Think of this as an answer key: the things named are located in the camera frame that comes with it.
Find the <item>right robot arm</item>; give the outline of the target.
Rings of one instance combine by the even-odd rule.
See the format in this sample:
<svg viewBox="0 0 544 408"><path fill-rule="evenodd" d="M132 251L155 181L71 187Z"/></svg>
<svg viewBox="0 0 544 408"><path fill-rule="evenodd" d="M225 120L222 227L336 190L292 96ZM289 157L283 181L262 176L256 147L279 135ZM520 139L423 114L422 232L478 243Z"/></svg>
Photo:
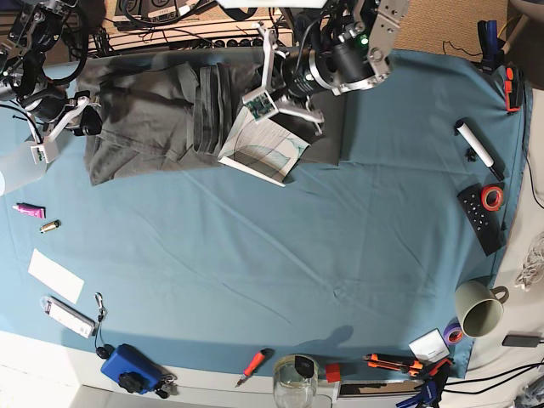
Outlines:
<svg viewBox="0 0 544 408"><path fill-rule="evenodd" d="M53 79L43 69L46 53L69 28L73 14L80 26L78 65L69 76ZM88 18L77 1L44 1L25 4L1 43L1 106L17 112L40 145L65 129L76 136L102 131L98 104L91 93L80 91L70 97L66 92L87 63L88 35Z"/></svg>

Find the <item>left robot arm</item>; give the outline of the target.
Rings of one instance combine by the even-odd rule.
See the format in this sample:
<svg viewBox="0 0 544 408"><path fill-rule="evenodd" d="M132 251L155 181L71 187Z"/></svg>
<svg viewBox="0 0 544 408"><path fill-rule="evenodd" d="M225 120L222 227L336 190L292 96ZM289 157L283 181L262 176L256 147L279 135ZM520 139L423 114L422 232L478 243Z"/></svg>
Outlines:
<svg viewBox="0 0 544 408"><path fill-rule="evenodd" d="M298 48L282 58L273 87L273 113L321 124L310 103L315 94L336 96L375 88L391 74L389 55L408 1L326 1L294 16Z"/></svg>

